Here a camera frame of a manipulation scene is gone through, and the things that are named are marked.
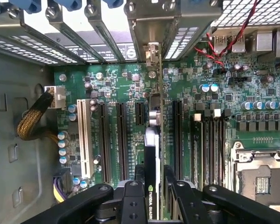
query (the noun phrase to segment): yellow wire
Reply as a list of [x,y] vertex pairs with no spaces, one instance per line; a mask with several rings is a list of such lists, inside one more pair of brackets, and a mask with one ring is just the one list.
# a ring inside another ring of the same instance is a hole
[[53,185],[53,193],[54,193],[54,197],[55,199],[58,201],[58,203],[64,202],[64,199],[61,197],[61,195],[58,193],[58,191],[55,188],[55,185]]

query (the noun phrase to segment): motherboard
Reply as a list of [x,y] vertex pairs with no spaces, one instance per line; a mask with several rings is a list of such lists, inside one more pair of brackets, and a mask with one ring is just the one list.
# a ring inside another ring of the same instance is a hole
[[145,63],[55,68],[55,85],[66,91],[57,110],[60,162],[71,168],[73,191],[134,179],[156,104],[160,156],[178,180],[219,184],[280,211],[280,68],[240,53],[223,62],[197,53],[164,62],[162,82]]

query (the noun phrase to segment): pcie slot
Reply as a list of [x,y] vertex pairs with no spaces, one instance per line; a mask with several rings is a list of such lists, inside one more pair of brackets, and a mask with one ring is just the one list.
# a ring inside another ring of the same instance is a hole
[[126,127],[126,104],[117,103],[117,134],[119,150],[120,180],[128,179],[128,159],[127,159],[127,127]]
[[136,125],[144,125],[144,103],[136,102],[135,103],[136,110]]
[[110,159],[110,130],[108,106],[105,103],[98,105],[98,126],[100,137],[100,151],[102,162],[102,177],[104,183],[109,183],[112,179],[111,175],[111,159]]
[[172,103],[173,132],[174,132],[174,167],[177,180],[182,179],[182,102]]
[[77,100],[81,171],[83,178],[91,178],[94,173],[89,101],[89,99]]

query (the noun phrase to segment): black pcie slot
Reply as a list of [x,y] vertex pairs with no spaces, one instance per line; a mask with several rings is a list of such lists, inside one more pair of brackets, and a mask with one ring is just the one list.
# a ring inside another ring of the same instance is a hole
[[182,179],[182,102],[172,103],[173,132],[174,132],[174,155],[175,176],[177,180]]
[[136,110],[136,125],[144,125],[144,103],[143,102],[136,102],[135,103],[135,110]]
[[104,183],[109,183],[112,179],[110,161],[110,130],[108,106],[105,103],[100,103],[98,105],[98,126],[100,137],[102,177]]
[[128,179],[128,160],[127,160],[127,127],[126,127],[126,104],[117,103],[117,134],[119,150],[119,169],[120,180]]

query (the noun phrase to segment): white pci slot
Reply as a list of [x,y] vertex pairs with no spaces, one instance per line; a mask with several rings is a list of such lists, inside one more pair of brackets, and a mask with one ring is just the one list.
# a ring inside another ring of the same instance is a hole
[[91,178],[94,173],[89,101],[89,99],[77,100],[82,178]]

